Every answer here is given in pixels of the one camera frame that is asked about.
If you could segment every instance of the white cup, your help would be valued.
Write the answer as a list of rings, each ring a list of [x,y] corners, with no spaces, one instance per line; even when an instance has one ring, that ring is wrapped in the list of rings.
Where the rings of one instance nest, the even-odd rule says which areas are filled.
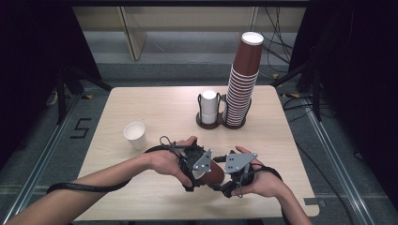
[[[217,93],[206,90],[202,93],[200,100],[202,115],[212,116],[217,113]]]
[[[215,113],[213,115],[205,115],[202,114],[202,123],[204,124],[214,124],[217,121],[218,114]]]
[[[146,147],[145,126],[142,123],[128,124],[124,129],[124,136],[135,150],[143,150]]]

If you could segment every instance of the wooden tabletop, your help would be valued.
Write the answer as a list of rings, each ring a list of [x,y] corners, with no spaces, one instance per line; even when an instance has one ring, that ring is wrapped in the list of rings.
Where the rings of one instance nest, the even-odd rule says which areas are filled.
[[[196,124],[197,97],[205,90],[227,93],[227,86],[117,87],[103,110],[79,177],[112,166],[144,151],[132,149],[123,136],[125,125],[145,125],[147,148],[159,145],[163,135],[171,141],[198,137],[198,144],[224,156],[236,145],[257,153],[258,159],[276,169],[291,187],[308,216],[318,205],[306,205],[314,193],[287,124],[281,102],[272,86],[253,89],[252,106],[245,126],[203,129]],[[275,198],[255,194],[225,198],[207,186],[186,192],[172,176],[146,171],[124,188],[107,194],[77,220],[215,219],[281,217]]]

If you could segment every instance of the hand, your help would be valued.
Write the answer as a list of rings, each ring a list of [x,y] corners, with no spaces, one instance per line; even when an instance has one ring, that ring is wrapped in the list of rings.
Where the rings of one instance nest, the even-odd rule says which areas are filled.
[[[191,145],[197,138],[195,136],[190,136],[188,140],[182,140],[177,142],[178,145]],[[181,182],[182,185],[186,187],[191,187],[192,182],[178,166],[178,158],[176,154],[169,151],[155,151],[147,153],[150,156],[150,169],[156,171],[159,174],[172,175]]]
[[[241,153],[251,153],[244,147],[237,146],[236,149]],[[264,165],[258,159],[251,162],[253,169],[260,169],[260,165]],[[264,197],[279,197],[286,185],[278,177],[271,172],[256,172],[252,183],[248,186],[243,186],[232,192],[233,196],[239,194],[245,195],[249,193],[259,194]]]

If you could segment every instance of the black backdrop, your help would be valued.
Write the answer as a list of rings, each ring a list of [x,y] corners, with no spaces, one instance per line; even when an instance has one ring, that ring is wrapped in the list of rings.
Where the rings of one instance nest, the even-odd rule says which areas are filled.
[[[45,109],[61,67],[100,73],[71,7],[2,0],[0,34],[1,170]]]
[[[331,52],[318,65],[321,82],[358,151],[398,210],[398,7],[396,1],[353,1],[344,9]],[[308,60],[337,8],[308,7],[289,70]]]

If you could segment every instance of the finger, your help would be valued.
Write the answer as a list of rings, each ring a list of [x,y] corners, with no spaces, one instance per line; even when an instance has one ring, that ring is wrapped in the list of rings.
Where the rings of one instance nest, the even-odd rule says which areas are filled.
[[[181,182],[183,186],[192,187],[192,182],[188,176],[186,176],[182,171],[175,174],[175,177]]]
[[[240,187],[238,189],[233,190],[231,194],[232,194],[232,196],[238,196],[238,195],[245,195],[245,194],[249,194],[249,193],[253,193],[252,186]]]
[[[178,144],[180,145],[191,145],[193,144],[193,142],[195,142],[195,140],[197,140],[198,138],[195,136],[190,136],[189,139],[185,140],[185,141],[179,141]]]
[[[235,146],[235,148],[241,153],[251,153],[251,151],[247,150],[246,148],[244,148],[242,146]]]
[[[251,153],[251,151],[247,150],[246,148],[242,147],[242,146],[236,146],[235,147],[240,153],[243,154],[247,154],[247,153]],[[251,164],[261,164],[264,165],[261,161],[259,161],[257,158],[253,159],[251,161]]]

